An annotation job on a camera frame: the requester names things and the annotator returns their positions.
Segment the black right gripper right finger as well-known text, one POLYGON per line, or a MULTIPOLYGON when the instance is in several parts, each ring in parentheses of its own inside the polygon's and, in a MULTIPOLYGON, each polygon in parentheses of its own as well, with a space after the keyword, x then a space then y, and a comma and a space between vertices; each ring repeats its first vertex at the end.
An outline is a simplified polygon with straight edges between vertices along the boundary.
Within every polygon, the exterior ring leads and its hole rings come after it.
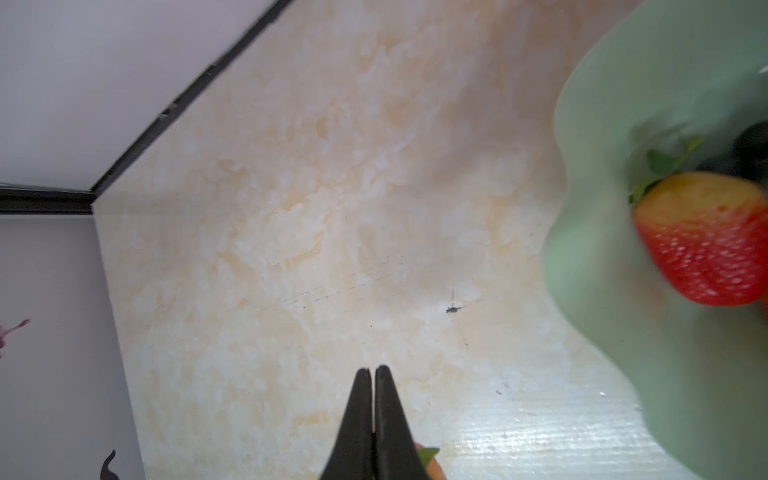
POLYGON ((397 392, 391 370, 376 369, 374 381, 375 478, 428 480, 397 392))

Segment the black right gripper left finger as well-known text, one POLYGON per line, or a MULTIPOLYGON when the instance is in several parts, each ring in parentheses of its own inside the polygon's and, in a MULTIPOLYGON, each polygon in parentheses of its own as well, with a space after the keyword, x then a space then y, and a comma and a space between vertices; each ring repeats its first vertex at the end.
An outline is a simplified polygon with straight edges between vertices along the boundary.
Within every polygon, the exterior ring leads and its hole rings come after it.
POLYGON ((356 372, 336 441, 321 480, 371 480, 373 467, 373 387, 370 370, 356 372))

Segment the red strawberry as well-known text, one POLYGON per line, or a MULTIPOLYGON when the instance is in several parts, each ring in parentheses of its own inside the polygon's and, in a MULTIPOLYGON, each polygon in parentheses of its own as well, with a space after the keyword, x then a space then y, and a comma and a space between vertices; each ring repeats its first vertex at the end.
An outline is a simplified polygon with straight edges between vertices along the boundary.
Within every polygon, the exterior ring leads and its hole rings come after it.
POLYGON ((420 462, 425 468, 431 480, 447 480, 447 476, 437 460, 440 453, 439 447, 425 447, 422 444, 415 444, 420 462))
POLYGON ((702 143, 692 137, 677 155, 647 151, 652 176, 630 193, 633 224, 683 297, 706 306, 747 305, 767 292, 767 194, 738 176, 681 170, 702 143))

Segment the dark grape bunch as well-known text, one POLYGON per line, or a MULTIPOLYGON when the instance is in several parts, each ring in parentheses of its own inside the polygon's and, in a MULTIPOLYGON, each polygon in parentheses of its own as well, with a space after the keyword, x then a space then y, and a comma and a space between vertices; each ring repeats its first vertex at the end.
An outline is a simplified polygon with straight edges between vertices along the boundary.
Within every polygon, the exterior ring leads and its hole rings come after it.
POLYGON ((756 122, 735 139, 729 153, 702 161, 697 171, 733 176, 756 183, 767 181, 767 121, 756 122))

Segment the green scalloped fruit bowl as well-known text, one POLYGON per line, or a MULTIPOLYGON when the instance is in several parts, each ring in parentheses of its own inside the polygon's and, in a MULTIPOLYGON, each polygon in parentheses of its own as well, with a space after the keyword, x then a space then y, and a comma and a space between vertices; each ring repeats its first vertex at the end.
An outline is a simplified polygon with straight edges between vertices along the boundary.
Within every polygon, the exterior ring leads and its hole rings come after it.
POLYGON ((646 1, 566 82, 554 134, 565 205, 543 249, 564 317, 635 387, 647 429, 706 479, 767 475, 767 321, 678 294, 631 221, 646 152, 702 138, 687 167, 767 116, 767 4, 646 1))

